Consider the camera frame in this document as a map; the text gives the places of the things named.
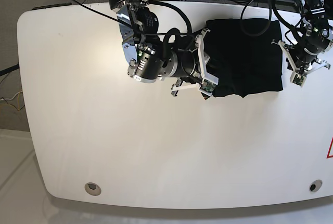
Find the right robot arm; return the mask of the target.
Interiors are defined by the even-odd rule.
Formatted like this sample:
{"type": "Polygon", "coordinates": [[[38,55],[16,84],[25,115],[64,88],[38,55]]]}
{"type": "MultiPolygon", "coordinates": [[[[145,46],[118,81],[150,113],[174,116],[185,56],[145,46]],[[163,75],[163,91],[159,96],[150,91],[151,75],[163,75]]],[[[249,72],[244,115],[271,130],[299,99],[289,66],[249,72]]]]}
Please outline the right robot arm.
{"type": "Polygon", "coordinates": [[[195,88],[202,92],[202,79],[197,74],[199,61],[191,53],[195,38],[188,17],[177,7],[152,0],[109,0],[117,14],[122,35],[122,49],[129,64],[127,74],[141,83],[154,83],[167,77],[177,79],[171,87],[176,97],[181,89],[195,88]],[[185,21],[182,34],[172,28],[158,34],[159,21],[148,5],[164,6],[176,11],[185,21]]]}

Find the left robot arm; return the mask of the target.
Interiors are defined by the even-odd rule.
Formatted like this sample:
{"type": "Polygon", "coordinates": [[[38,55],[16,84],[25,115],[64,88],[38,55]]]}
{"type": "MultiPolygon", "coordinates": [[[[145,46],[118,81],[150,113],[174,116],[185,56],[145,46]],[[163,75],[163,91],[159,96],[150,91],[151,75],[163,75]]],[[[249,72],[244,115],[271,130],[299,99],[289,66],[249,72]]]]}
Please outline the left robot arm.
{"type": "Polygon", "coordinates": [[[325,12],[325,0],[295,0],[297,10],[300,13],[300,22],[296,25],[288,23],[278,12],[276,0],[267,0],[269,16],[267,24],[259,33],[247,32],[244,26],[243,9],[240,16],[240,28],[244,34],[250,37],[259,37],[268,30],[271,24],[272,15],[282,23],[291,33],[296,44],[286,44],[283,41],[277,42],[287,56],[288,67],[298,77],[306,76],[315,69],[312,64],[317,63],[317,68],[330,65],[318,58],[321,53],[332,49],[332,26],[329,25],[325,12]]]}

